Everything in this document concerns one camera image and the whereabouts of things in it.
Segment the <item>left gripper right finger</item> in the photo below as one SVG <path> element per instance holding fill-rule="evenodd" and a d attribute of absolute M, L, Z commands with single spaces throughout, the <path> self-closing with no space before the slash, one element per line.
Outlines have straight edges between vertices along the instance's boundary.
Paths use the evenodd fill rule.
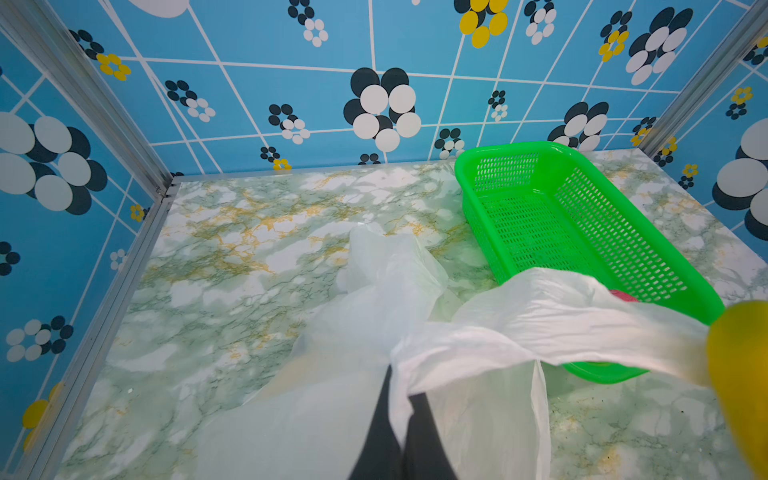
<path fill-rule="evenodd" d="M 409 400 L 413 414 L 409 420 L 403 453 L 403 479 L 456 480 L 457 476 L 443 449 L 427 395 L 413 395 Z"/>

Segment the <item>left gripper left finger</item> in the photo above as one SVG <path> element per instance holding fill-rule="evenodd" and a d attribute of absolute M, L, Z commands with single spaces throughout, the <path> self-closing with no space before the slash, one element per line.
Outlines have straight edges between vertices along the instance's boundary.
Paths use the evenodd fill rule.
<path fill-rule="evenodd" d="M 391 376 L 392 368 L 388 367 L 362 451 L 349 480 L 395 480 L 403 476 L 402 452 L 389 421 Z"/>

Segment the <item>white plastic bag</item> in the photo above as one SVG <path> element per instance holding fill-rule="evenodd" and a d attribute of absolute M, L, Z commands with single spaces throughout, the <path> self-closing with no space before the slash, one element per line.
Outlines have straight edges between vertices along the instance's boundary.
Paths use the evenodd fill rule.
<path fill-rule="evenodd" d="M 408 234 L 350 233 L 347 291 L 249 401 L 201 431 L 200 479 L 545 479 L 544 364 L 709 384 L 706 327 L 534 268 L 461 302 Z"/>

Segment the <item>red dragon fruit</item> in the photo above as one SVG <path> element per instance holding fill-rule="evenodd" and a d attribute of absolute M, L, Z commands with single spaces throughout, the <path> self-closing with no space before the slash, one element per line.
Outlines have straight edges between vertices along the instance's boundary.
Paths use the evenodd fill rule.
<path fill-rule="evenodd" d="M 628 303 L 638 303 L 639 302 L 639 300 L 637 298 L 635 298 L 634 296 L 632 296 L 632 295 L 630 295 L 628 293 L 625 293 L 623 291 L 620 291 L 620 290 L 611 289 L 610 293 L 614 297 L 616 297 L 616 298 L 618 298 L 618 299 L 620 299 L 620 300 L 622 300 L 624 302 L 628 302 Z"/>

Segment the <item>yellow mango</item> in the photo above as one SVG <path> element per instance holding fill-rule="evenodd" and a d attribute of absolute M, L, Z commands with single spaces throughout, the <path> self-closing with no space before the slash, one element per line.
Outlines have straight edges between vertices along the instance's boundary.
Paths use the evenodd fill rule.
<path fill-rule="evenodd" d="M 767 477 L 767 303 L 728 307 L 707 336 L 708 372 L 734 442 L 758 479 Z"/>

